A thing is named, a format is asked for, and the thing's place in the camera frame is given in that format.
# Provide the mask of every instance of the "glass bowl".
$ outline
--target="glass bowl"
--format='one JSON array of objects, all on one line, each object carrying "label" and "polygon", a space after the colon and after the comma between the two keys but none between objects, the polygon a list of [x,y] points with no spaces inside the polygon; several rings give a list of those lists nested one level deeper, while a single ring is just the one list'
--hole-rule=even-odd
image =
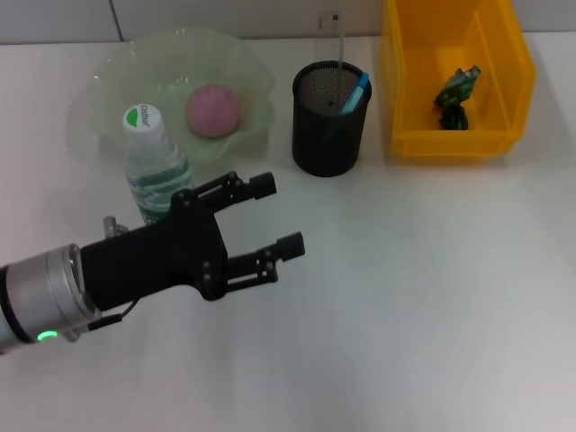
[{"label": "glass bowl", "polygon": [[[227,137],[206,139],[188,129],[186,100],[206,85],[228,86],[240,101],[240,126]],[[205,29],[160,31],[129,42],[98,68],[90,85],[90,123],[126,149],[124,112],[151,104],[162,113],[171,140],[191,160],[209,162],[267,133],[273,87],[272,73],[243,40]]]}]

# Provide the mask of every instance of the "pen holder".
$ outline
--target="pen holder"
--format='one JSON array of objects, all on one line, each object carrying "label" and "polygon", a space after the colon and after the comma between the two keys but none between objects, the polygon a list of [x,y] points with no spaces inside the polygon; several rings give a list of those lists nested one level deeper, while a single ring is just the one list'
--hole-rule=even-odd
[{"label": "pen holder", "polygon": [[368,83],[352,112],[339,113],[361,75],[348,63],[339,71],[337,61],[321,61],[305,67],[294,79],[292,156],[307,173],[339,176],[358,160],[372,85]]}]

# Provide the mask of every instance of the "water bottle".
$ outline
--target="water bottle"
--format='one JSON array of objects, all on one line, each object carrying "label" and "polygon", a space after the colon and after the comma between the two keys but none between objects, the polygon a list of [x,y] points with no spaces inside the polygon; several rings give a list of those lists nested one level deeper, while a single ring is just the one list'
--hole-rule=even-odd
[{"label": "water bottle", "polygon": [[167,214],[174,192],[194,188],[192,173],[156,107],[134,105],[122,123],[130,143],[126,176],[144,223],[150,225]]}]

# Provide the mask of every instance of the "yellow plastic container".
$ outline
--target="yellow plastic container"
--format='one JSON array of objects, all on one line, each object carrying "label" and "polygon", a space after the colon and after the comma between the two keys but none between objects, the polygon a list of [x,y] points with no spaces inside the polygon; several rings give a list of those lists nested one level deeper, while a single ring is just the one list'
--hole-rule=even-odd
[{"label": "yellow plastic container", "polygon": [[[458,69],[481,69],[463,103],[469,130],[441,130],[433,101]],[[512,148],[526,124],[536,70],[511,0],[387,0],[382,74],[390,152],[485,158]]]}]

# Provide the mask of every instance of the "table surface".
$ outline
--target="table surface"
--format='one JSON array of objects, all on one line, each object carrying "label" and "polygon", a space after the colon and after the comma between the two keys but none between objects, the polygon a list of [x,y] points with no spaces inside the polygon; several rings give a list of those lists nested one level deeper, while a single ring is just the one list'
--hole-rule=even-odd
[{"label": "table surface", "polygon": [[[385,166],[376,96],[360,162],[332,179],[291,158],[291,83],[314,41],[251,41],[276,77],[269,150],[196,182],[272,171],[277,195],[219,216],[229,252],[301,230],[306,256],[275,285],[215,303],[176,287],[74,345],[4,356],[3,430],[575,430],[576,33],[526,39],[538,79],[506,158]],[[346,59],[374,75],[378,43],[349,39]],[[86,85],[118,48],[0,47],[0,263],[95,242],[107,214],[141,224],[87,124]]]}]

